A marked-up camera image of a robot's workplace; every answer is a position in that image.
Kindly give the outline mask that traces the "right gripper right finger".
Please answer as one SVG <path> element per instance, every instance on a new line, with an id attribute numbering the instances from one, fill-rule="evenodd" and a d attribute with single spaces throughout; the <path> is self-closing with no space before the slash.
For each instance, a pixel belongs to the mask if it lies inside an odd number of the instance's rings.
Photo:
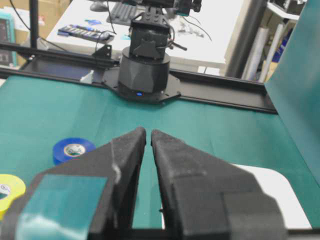
<path id="1" fill-rule="evenodd" d="M 151 145 L 165 226 L 182 240 L 285 240 L 274 198 L 255 176 L 153 130 Z"/>

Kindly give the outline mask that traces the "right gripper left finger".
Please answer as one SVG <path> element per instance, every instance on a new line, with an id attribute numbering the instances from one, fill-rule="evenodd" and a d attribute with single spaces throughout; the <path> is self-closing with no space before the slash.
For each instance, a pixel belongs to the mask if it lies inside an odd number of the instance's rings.
<path id="1" fill-rule="evenodd" d="M 143 127 L 37 174 L 14 200 L 3 240 L 101 240 L 132 226 L 146 145 Z"/>

